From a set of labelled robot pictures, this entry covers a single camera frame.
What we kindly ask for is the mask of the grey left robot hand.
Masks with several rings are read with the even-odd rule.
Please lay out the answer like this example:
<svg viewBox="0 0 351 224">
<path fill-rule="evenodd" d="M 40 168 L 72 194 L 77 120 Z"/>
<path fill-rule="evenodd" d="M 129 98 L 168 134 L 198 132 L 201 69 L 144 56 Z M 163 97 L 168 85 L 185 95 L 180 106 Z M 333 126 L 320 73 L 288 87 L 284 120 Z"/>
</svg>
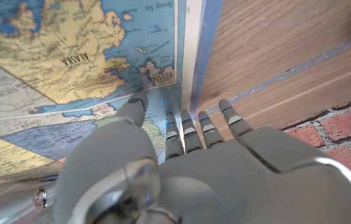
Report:
<svg viewBox="0 0 351 224">
<path fill-rule="evenodd" d="M 252 128 L 219 102 L 233 134 L 207 113 L 166 116 L 159 163 L 143 130 L 148 98 L 137 92 L 108 124 L 83 138 L 57 182 L 57 223 L 351 223 L 351 171 L 278 129 Z"/>
</svg>

